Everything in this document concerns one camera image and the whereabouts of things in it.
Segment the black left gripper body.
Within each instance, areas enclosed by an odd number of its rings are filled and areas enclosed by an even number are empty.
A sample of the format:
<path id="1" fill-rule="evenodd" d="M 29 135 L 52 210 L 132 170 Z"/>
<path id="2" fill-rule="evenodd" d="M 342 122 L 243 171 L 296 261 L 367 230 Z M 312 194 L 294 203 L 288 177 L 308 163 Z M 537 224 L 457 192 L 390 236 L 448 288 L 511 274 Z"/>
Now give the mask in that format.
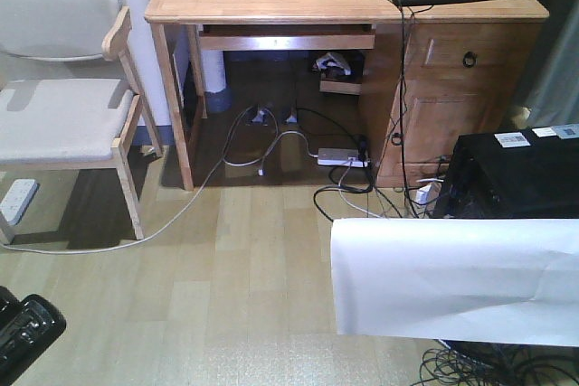
<path id="1" fill-rule="evenodd" d="M 1 383 L 13 384 L 65 328 L 63 314 L 44 297 L 20 301 L 1 287 Z"/>

